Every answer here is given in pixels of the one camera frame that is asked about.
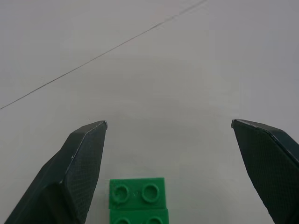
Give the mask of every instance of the thin line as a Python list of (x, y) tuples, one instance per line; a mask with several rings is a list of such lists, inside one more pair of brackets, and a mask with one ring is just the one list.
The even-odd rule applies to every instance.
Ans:
[(97, 59), (97, 58), (99, 58), (99, 57), (101, 57), (101, 56), (103, 56), (103, 55), (109, 53), (110, 51), (112, 51), (112, 50), (114, 50), (114, 49), (120, 47), (121, 45), (123, 45), (123, 44), (125, 44), (125, 43), (127, 43), (127, 42), (129, 42), (129, 41), (131, 41), (131, 40), (133, 40), (133, 39), (135, 39), (135, 38), (137, 38), (137, 37), (139, 37), (139, 36), (141, 36), (141, 35), (147, 33), (147, 32), (149, 32), (150, 30), (152, 30), (152, 29), (154, 29), (154, 28), (157, 28), (157, 27), (161, 26), (161, 25), (164, 24), (164, 23), (167, 23), (167, 22), (173, 20), (174, 18), (176, 18), (176, 17), (178, 17), (178, 16), (180, 16), (180, 15), (182, 15), (182, 14), (184, 14), (184, 13), (189, 12), (190, 10), (192, 10), (192, 9), (194, 9), (194, 8), (196, 8), (196, 7), (198, 7), (198, 6), (200, 6), (201, 4), (205, 3), (206, 1), (208, 1), (208, 0), (202, 0), (202, 1), (200, 1), (200, 2), (198, 2), (198, 3), (196, 3), (196, 4), (192, 5), (192, 6), (190, 6), (190, 7), (188, 7), (188, 8), (182, 10), (181, 12), (179, 12), (179, 14), (177, 14), (177, 15), (173, 15), (173, 16), (171, 16), (171, 17), (165, 19), (164, 22), (161, 22), (161, 23), (158, 23), (157, 25), (154, 25), (153, 27), (149, 28), (148, 30), (146, 30), (146, 31), (144, 31), (144, 32), (142, 32), (142, 33), (140, 33), (140, 34), (138, 34), (137, 36), (132, 37), (131, 39), (125, 41), (124, 43), (121, 43), (120, 45), (117, 45), (116, 47), (114, 47), (114, 48), (112, 48), (112, 49), (106, 51), (105, 53), (103, 53), (103, 54), (101, 54), (101, 55), (99, 55), (99, 56), (97, 56), (97, 57), (95, 57), (95, 58), (93, 58), (92, 60), (90, 60), (90, 61), (84, 63), (83, 65), (80, 65), (79, 67), (76, 67), (75, 69), (73, 69), (73, 70), (71, 70), (71, 71), (69, 71), (69, 72), (67, 72), (67, 73), (65, 73), (65, 74), (63, 74), (63, 75), (61, 75), (61, 76), (59, 76), (59, 77), (53, 79), (52, 81), (49, 81), (48, 83), (45, 83), (44, 85), (38, 87), (37, 89), (35, 89), (35, 90), (33, 90), (33, 91), (27, 93), (26, 95), (24, 95), (24, 96), (22, 96), (22, 97), (16, 99), (15, 101), (13, 101), (13, 102), (11, 102), (11, 103), (9, 103), (9, 104), (7, 104), (7, 105), (1, 107), (0, 110), (2, 110), (2, 109), (4, 109), (5, 107), (8, 107), (9, 105), (11, 105), (11, 104), (13, 104), (13, 103), (19, 101), (20, 99), (25, 98), (26, 96), (28, 96), (28, 95), (30, 95), (31, 93), (33, 93), (33, 92), (35, 92), (35, 91), (37, 91), (37, 90), (43, 88), (44, 86), (46, 86), (46, 85), (48, 85), (48, 84), (50, 84), (50, 83), (53, 83), (54, 81), (56, 81), (56, 80), (62, 78), (63, 76), (66, 76), (67, 74), (71, 73), (72, 71), (77, 70), (77, 69), (83, 67), (84, 65), (86, 65), (86, 64), (92, 62), (93, 60), (95, 60), (95, 59)]

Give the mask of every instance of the green lego brick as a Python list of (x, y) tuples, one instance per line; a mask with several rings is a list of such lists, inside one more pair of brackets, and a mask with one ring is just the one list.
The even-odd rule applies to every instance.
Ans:
[(169, 224), (168, 210), (110, 210), (110, 224)]
[(164, 178), (110, 180), (109, 209), (166, 209)]

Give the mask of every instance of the white floor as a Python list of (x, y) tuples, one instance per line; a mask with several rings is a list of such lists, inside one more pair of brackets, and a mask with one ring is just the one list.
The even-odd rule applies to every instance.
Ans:
[(155, 176), (171, 224), (273, 223), (230, 123), (299, 142), (298, 1), (15, 2), (0, 7), (0, 223), (69, 133), (102, 119), (86, 223), (109, 223), (106, 180)]

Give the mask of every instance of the textured gripper pad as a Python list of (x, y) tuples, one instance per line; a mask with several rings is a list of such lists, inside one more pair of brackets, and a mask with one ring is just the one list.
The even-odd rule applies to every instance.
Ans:
[(65, 186), (81, 223), (86, 220), (99, 178), (105, 138), (102, 133), (94, 128), (86, 134), (66, 174)]
[(264, 124), (233, 120), (232, 127), (248, 175), (273, 221), (299, 223), (298, 144)]

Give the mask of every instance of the lego stud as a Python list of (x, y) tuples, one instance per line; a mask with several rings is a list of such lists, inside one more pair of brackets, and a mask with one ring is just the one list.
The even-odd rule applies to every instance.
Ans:
[(114, 224), (131, 224), (127, 218), (118, 218)]
[(129, 188), (125, 184), (116, 186), (112, 191), (112, 198), (117, 204), (125, 203), (129, 199)]
[(146, 202), (154, 203), (159, 199), (160, 190), (157, 185), (148, 183), (142, 188), (141, 196)]
[(149, 218), (146, 221), (146, 224), (163, 224), (163, 222), (159, 217), (154, 216), (154, 217)]

